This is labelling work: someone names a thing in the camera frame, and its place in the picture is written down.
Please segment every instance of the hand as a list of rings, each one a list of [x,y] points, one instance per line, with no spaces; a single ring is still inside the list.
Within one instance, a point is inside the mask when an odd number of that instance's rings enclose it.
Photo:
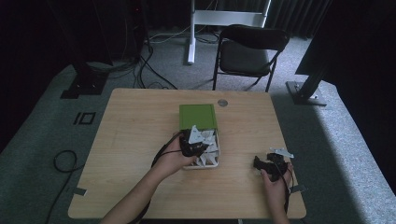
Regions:
[[[286,183],[288,184],[289,187],[289,183],[291,181],[291,174],[293,171],[293,166],[291,165],[291,163],[288,163],[288,169],[290,170],[290,172],[287,171],[283,175],[283,177],[285,178]],[[264,181],[264,192],[271,215],[273,216],[273,218],[278,218],[278,217],[281,217],[282,219],[287,218],[284,210],[284,204],[286,202],[285,201],[286,189],[283,179],[279,178],[277,181],[272,182],[267,172],[262,170],[262,180]]]
[[[174,174],[183,166],[189,165],[196,160],[196,157],[185,157],[180,151],[179,136],[169,144],[163,155],[157,160],[152,167],[160,172],[163,178]]]

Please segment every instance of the black chair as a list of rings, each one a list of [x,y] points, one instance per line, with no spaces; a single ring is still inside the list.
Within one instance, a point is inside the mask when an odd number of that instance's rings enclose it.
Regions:
[[[230,25],[219,36],[218,53],[213,74],[213,91],[218,74],[256,77],[256,85],[262,77],[268,77],[268,92],[276,68],[277,56],[289,43],[289,35],[283,30]],[[270,60],[268,50],[275,55]]]

